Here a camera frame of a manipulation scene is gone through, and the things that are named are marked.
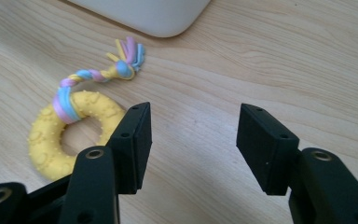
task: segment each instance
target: rubber ring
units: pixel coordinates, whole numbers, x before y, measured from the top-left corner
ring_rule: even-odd
[[[77,114],[83,119],[93,117],[101,122],[102,134],[97,146],[106,145],[110,135],[123,119],[125,111],[110,98],[92,91],[71,94]],[[28,138],[33,165],[46,178],[57,180],[74,170],[76,156],[69,156],[61,146],[61,135],[67,124],[59,119],[52,105],[43,108]]]

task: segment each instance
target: multicolored rope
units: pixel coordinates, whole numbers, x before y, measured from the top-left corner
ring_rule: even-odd
[[[108,70],[78,70],[69,77],[63,79],[56,96],[53,99],[53,107],[58,117],[65,123],[74,123],[81,118],[78,116],[71,103],[71,88],[80,82],[94,80],[106,82],[113,78],[133,79],[144,62],[145,48],[137,44],[132,37],[127,37],[127,43],[116,40],[118,56],[107,53],[106,56],[115,62]]]

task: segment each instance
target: wooden table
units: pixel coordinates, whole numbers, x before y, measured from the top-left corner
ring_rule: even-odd
[[[288,197],[268,197],[236,148],[241,103],[258,105],[301,139],[337,154],[358,179],[358,1],[212,1],[183,34],[143,35],[64,1],[0,0],[0,183],[49,183],[27,135],[61,79],[106,69],[116,38],[145,44],[132,81],[82,83],[124,108],[152,105],[144,187],[120,196],[122,223],[290,223]],[[100,124],[71,125],[68,153]]]

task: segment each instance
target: toy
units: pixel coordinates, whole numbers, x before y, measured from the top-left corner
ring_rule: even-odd
[[[71,88],[79,82],[91,80],[106,82],[112,78],[132,79],[144,61],[145,49],[132,37],[127,43],[116,40],[119,58],[111,53],[107,57],[115,62],[106,71],[79,70],[61,81],[52,104],[43,108],[30,131],[29,155],[36,169],[46,178],[60,179],[72,173],[76,161],[62,151],[60,136],[67,124],[94,117],[102,124],[98,146],[104,146],[110,134],[124,117],[124,110],[108,97],[91,91],[75,92]]]

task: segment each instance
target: yellow ring toy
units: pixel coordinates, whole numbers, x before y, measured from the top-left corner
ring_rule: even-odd
[[[116,40],[119,57],[108,53],[115,62],[107,71],[79,70],[61,81],[53,103],[43,108],[28,137],[29,155],[33,165],[46,178],[60,179],[72,173],[76,156],[62,151],[61,134],[67,124],[85,117],[93,117],[102,124],[102,134],[97,145],[104,146],[118,126],[125,111],[108,97],[91,91],[71,93],[79,82],[94,80],[106,82],[112,78],[132,79],[144,61],[143,45],[131,38],[127,43]]]

